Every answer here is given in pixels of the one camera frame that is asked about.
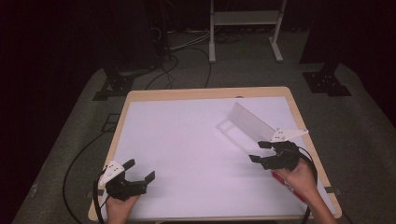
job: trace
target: human hand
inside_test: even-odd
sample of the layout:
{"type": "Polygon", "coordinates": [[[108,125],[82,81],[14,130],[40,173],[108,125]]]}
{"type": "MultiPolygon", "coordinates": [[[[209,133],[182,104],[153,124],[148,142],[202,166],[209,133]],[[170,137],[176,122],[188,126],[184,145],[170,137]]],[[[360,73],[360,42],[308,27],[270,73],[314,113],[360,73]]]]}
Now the human hand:
{"type": "Polygon", "coordinates": [[[292,189],[297,191],[311,209],[312,215],[318,224],[336,224],[329,207],[320,197],[312,170],[307,161],[300,158],[297,167],[293,170],[274,170],[288,182],[292,189]]]}
{"type": "Polygon", "coordinates": [[[313,194],[318,194],[317,184],[309,164],[300,159],[297,167],[290,171],[288,169],[274,170],[303,198],[309,200],[313,194]]]}
{"type": "Polygon", "coordinates": [[[106,202],[107,223],[124,224],[139,197],[140,195],[133,196],[125,201],[109,197],[106,202]]]}

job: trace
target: white metal frame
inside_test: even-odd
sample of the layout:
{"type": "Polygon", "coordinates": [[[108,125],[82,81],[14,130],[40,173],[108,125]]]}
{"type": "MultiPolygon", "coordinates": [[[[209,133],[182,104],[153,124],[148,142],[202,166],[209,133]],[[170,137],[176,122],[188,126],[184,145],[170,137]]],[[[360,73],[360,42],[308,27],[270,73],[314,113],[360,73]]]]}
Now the white metal frame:
{"type": "Polygon", "coordinates": [[[209,41],[209,61],[216,61],[215,51],[215,26],[216,25],[259,25],[274,24],[276,26],[274,35],[269,37],[271,48],[276,57],[276,61],[283,62],[283,57],[277,46],[280,25],[283,20],[287,0],[282,0],[280,10],[267,11],[227,11],[215,12],[214,0],[210,2],[210,41],[209,41]]]}

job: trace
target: red object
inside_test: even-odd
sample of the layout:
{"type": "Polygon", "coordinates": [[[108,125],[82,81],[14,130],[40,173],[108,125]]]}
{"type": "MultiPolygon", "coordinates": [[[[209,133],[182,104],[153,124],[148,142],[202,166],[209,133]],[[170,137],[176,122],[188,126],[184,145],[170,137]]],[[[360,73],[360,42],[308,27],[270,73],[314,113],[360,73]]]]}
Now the red object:
{"type": "Polygon", "coordinates": [[[299,198],[303,203],[305,203],[305,199],[303,198],[303,196],[301,196],[299,193],[294,191],[294,189],[291,188],[291,186],[282,178],[282,176],[280,176],[273,170],[271,170],[271,174],[275,179],[277,179],[277,181],[279,181],[282,185],[286,186],[291,192],[294,193],[295,196],[297,196],[297,198],[299,198]]]}

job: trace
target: shelf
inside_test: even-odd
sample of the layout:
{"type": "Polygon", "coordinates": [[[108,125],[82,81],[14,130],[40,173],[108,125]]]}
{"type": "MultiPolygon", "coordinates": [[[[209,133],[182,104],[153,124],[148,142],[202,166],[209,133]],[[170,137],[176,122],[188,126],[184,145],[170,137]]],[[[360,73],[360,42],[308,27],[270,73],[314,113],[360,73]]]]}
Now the shelf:
{"type": "Polygon", "coordinates": [[[214,25],[276,24],[278,10],[215,12],[214,25]]]}

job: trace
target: black cable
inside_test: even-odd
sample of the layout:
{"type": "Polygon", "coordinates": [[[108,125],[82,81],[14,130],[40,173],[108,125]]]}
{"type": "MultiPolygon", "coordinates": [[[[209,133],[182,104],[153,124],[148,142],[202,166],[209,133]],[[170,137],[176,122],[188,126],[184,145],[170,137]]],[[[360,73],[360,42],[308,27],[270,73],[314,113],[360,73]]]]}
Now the black cable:
{"type": "Polygon", "coordinates": [[[216,44],[231,45],[231,44],[237,43],[239,41],[242,41],[245,38],[246,38],[245,37],[245,32],[242,33],[242,38],[239,38],[236,35],[230,35],[228,33],[221,33],[221,34],[218,34],[218,35],[215,36],[215,41],[216,41],[216,44]],[[219,36],[223,37],[224,40],[218,40],[219,36]]]}
{"type": "Polygon", "coordinates": [[[103,207],[103,205],[105,205],[105,204],[106,204],[106,202],[107,202],[108,198],[110,198],[110,195],[108,195],[108,194],[107,194],[107,197],[106,197],[105,201],[102,203],[102,205],[100,205],[100,208],[102,208],[102,207],[103,207]]]}
{"type": "MultiPolygon", "coordinates": [[[[302,148],[302,147],[299,147],[299,148],[304,150],[308,154],[310,159],[307,156],[305,156],[305,154],[303,154],[302,152],[300,152],[300,158],[305,160],[308,163],[308,165],[311,168],[312,174],[314,176],[315,183],[318,184],[318,170],[317,170],[317,167],[315,167],[315,164],[314,164],[314,161],[312,160],[311,155],[304,148],[302,148]]],[[[308,221],[310,214],[311,214],[311,209],[309,208],[309,206],[307,206],[306,210],[305,210],[305,214],[304,214],[303,220],[301,222],[302,224],[305,224],[308,221]]]]}
{"type": "Polygon", "coordinates": [[[177,50],[177,49],[183,49],[183,48],[186,48],[186,47],[189,47],[189,46],[193,46],[193,45],[201,45],[201,44],[204,44],[203,42],[204,42],[205,40],[207,40],[209,37],[210,37],[209,32],[206,31],[204,35],[199,35],[198,38],[193,39],[192,41],[190,41],[190,42],[188,42],[188,43],[186,43],[186,44],[183,44],[183,45],[181,45],[181,46],[176,46],[176,47],[168,48],[168,49],[169,49],[169,50],[177,50]]]}
{"type": "Polygon", "coordinates": [[[143,75],[145,75],[145,74],[152,73],[152,72],[154,72],[155,70],[157,70],[157,68],[158,68],[158,65],[155,65],[155,66],[153,66],[153,67],[151,67],[151,68],[148,68],[148,69],[145,70],[145,71],[141,71],[141,72],[137,72],[137,73],[132,73],[131,75],[122,75],[122,76],[123,76],[123,77],[127,77],[127,78],[136,78],[136,77],[143,76],[143,75]]]}
{"type": "Polygon", "coordinates": [[[73,211],[71,210],[67,200],[66,200],[66,193],[65,193],[65,188],[66,188],[66,182],[67,182],[67,177],[69,176],[69,172],[72,169],[74,163],[76,162],[76,160],[78,159],[78,157],[93,143],[95,142],[97,139],[99,139],[102,135],[104,135],[105,133],[107,133],[107,131],[114,129],[114,127],[111,127],[110,129],[101,132],[99,135],[97,135],[95,138],[93,138],[91,140],[91,142],[89,142],[78,154],[77,156],[73,159],[73,161],[70,163],[69,167],[67,168],[66,174],[64,175],[64,184],[62,186],[62,196],[64,199],[64,205],[67,208],[67,211],[69,212],[70,216],[78,223],[78,224],[82,224],[81,221],[79,221],[79,219],[75,216],[75,214],[73,213],[73,211]]]}
{"type": "Polygon", "coordinates": [[[148,89],[149,89],[149,86],[150,86],[157,78],[159,78],[159,77],[165,75],[166,73],[169,73],[170,71],[172,71],[172,70],[178,65],[178,58],[177,58],[176,56],[172,55],[172,54],[171,54],[170,56],[176,60],[175,65],[174,65],[171,69],[166,70],[165,72],[159,74],[159,75],[156,76],[154,79],[152,79],[152,80],[150,81],[150,83],[146,86],[145,90],[148,90],[148,89]]]}
{"type": "Polygon", "coordinates": [[[209,64],[209,73],[207,74],[206,82],[205,82],[205,85],[204,85],[204,88],[206,89],[207,84],[209,83],[210,74],[211,74],[211,72],[212,72],[212,64],[211,64],[210,61],[209,61],[209,56],[207,55],[207,53],[206,53],[204,50],[198,49],[198,48],[192,48],[192,47],[181,48],[181,49],[175,49],[175,50],[173,50],[172,52],[178,52],[178,51],[181,51],[181,50],[184,50],[184,49],[195,49],[195,50],[199,50],[199,51],[201,51],[201,52],[206,56],[206,58],[207,58],[207,63],[209,64]]]}
{"type": "Polygon", "coordinates": [[[202,36],[202,34],[206,35],[208,33],[208,31],[207,30],[197,31],[197,32],[181,31],[181,33],[187,34],[187,35],[202,36]]]}
{"type": "Polygon", "coordinates": [[[175,81],[175,78],[169,73],[169,71],[165,70],[162,64],[161,64],[161,69],[165,72],[166,76],[168,77],[168,84],[165,86],[165,89],[167,90],[168,86],[170,86],[171,89],[173,89],[172,83],[175,81]]]}
{"type": "Polygon", "coordinates": [[[101,207],[99,206],[99,200],[98,200],[98,183],[99,183],[99,179],[100,177],[105,173],[106,169],[101,171],[99,173],[99,175],[95,178],[95,180],[93,181],[93,205],[95,206],[95,212],[96,212],[96,216],[98,217],[98,221],[101,224],[104,224],[105,221],[103,220],[102,217],[102,213],[101,213],[101,207]]]}
{"type": "Polygon", "coordinates": [[[343,212],[344,217],[346,217],[346,220],[347,220],[350,224],[353,224],[353,221],[352,221],[352,219],[350,219],[349,215],[348,215],[344,210],[342,210],[342,212],[343,212]]]}
{"type": "Polygon", "coordinates": [[[303,150],[304,152],[306,152],[306,154],[309,156],[309,159],[311,159],[311,161],[313,161],[311,154],[309,154],[309,152],[303,148],[303,147],[298,147],[299,149],[303,150]]]}
{"type": "Polygon", "coordinates": [[[219,33],[215,36],[215,42],[216,44],[220,44],[220,43],[226,43],[228,41],[228,39],[230,38],[230,36],[226,33],[219,33]]]}

